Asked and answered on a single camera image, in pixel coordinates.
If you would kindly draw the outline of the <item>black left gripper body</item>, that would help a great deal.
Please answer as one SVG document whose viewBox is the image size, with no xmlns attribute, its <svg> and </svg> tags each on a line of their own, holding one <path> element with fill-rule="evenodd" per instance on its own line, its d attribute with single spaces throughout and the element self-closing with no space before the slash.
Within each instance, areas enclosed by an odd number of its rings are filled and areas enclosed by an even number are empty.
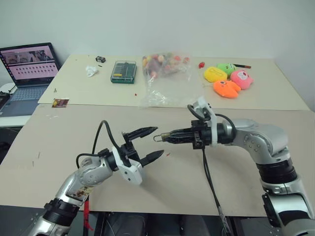
<svg viewBox="0 0 315 236">
<path fill-rule="evenodd" d="M 125 144 L 121 145 L 119 153 L 123 164 L 127 167 L 131 166 L 131 160 L 140 162 L 138 152 L 131 141 L 127 141 Z"/>
</svg>

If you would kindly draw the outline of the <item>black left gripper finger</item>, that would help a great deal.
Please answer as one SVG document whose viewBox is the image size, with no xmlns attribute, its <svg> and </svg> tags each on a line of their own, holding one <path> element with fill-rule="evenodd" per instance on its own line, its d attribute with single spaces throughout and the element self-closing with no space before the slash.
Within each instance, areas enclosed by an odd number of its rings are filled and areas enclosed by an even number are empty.
<svg viewBox="0 0 315 236">
<path fill-rule="evenodd" d="M 129 143 L 134 139 L 146 137 L 151 133 L 155 132 L 157 129 L 158 127 L 156 126 L 142 127 L 132 132 L 123 133 L 123 138 L 126 143 Z"/>
<path fill-rule="evenodd" d="M 149 165 L 150 163 L 152 163 L 155 160 L 157 160 L 158 158 L 160 158 L 163 153 L 164 153 L 164 150 L 158 150 L 158 151 L 154 151 L 154 152 L 147 154 L 144 158 L 142 158 L 140 160 L 141 166 L 145 167 L 145 166 Z"/>
</svg>

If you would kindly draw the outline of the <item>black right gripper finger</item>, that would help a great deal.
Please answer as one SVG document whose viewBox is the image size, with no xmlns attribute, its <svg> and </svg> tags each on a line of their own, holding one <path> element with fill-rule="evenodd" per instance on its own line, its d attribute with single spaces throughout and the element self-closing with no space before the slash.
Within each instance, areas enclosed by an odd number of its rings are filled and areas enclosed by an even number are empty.
<svg viewBox="0 0 315 236">
<path fill-rule="evenodd" d="M 190 128 L 184 128 L 184 129 L 175 129 L 172 131 L 169 131 L 167 134 L 167 137 L 191 137 L 192 131 Z"/>
<path fill-rule="evenodd" d="M 164 138 L 165 142 L 171 143 L 171 144 L 187 144 L 187 143 L 193 143 L 192 137 L 167 137 Z"/>
</svg>

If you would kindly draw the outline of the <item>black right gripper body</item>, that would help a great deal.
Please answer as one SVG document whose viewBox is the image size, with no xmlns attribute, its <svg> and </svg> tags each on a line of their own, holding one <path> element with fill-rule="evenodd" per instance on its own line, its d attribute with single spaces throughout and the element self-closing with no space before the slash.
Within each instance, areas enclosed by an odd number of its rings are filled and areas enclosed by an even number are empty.
<svg viewBox="0 0 315 236">
<path fill-rule="evenodd" d="M 211 127 L 201 120 L 191 121 L 191 131 L 193 133 L 193 149 L 204 149 L 212 143 Z"/>
</svg>

